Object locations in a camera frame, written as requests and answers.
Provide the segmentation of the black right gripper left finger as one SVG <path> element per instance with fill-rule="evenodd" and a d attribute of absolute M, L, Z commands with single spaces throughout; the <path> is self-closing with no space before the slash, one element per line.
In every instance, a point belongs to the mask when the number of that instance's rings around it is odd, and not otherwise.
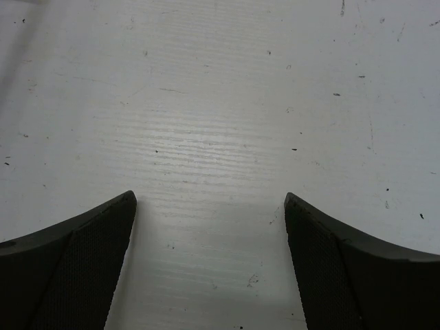
<path fill-rule="evenodd" d="M 1 243 L 1 328 L 104 329 L 136 208 L 128 190 Z"/>

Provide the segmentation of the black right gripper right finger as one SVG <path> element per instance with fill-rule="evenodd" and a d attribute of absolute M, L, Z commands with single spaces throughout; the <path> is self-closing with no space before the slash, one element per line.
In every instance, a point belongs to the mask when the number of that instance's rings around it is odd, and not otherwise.
<path fill-rule="evenodd" d="M 439 255 L 371 236 L 291 192 L 284 210 L 308 329 L 439 328 Z"/>

